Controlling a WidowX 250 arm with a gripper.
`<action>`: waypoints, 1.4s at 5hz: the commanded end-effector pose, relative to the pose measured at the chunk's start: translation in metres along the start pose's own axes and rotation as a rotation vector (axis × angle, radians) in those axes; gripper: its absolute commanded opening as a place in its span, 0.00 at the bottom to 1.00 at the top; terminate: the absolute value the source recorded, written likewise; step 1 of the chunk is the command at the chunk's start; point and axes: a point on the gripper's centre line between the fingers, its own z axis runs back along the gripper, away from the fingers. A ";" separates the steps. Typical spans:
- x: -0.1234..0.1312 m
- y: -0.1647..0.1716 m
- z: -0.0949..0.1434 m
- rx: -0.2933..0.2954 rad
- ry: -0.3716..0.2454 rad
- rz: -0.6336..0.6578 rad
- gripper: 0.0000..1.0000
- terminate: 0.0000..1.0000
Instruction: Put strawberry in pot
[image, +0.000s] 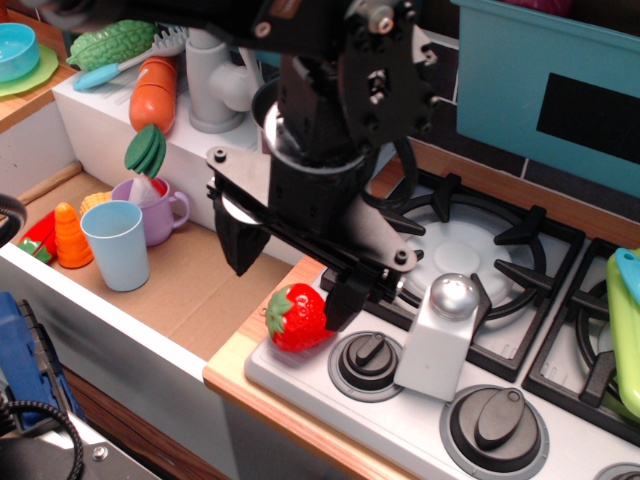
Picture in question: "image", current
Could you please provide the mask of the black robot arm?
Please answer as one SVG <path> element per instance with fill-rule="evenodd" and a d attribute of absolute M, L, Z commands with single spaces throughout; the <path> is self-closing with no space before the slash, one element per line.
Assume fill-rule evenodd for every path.
<path fill-rule="evenodd" d="M 325 312 L 344 329 L 368 301 L 392 300 L 417 256 L 388 220 L 411 199 L 409 139 L 437 99 L 428 38 L 410 1 L 39 1 L 63 30 L 121 19 L 204 30 L 236 47 L 275 52 L 278 79 L 260 121 L 267 149 L 209 151 L 208 189 L 229 265 L 245 273 L 271 237 L 338 275 Z"/>

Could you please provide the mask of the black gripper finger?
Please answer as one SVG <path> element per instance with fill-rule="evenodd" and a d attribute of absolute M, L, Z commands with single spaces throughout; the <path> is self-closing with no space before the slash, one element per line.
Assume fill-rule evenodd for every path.
<path fill-rule="evenodd" d="M 362 278 L 337 278 L 326 299 L 326 329 L 343 331 L 362 311 L 369 292 L 370 286 Z"/>
<path fill-rule="evenodd" d="M 215 228 L 229 266 L 242 276 L 256 261 L 271 235 L 228 199 L 215 199 Z"/>

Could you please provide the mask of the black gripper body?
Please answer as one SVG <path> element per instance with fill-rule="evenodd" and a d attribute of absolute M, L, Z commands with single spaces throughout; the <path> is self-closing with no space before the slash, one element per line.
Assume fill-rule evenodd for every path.
<path fill-rule="evenodd" d="M 371 196 L 367 184 L 375 156 L 355 158 L 336 168 L 312 168 L 281 153 L 213 147 L 209 197 L 228 199 L 257 220 L 271 237 L 341 274 L 364 279 L 367 299 L 393 300 L 418 261 L 402 233 L 422 233 L 399 216 L 417 185 L 413 150 L 397 149 L 405 178 L 402 190 L 386 198 Z"/>

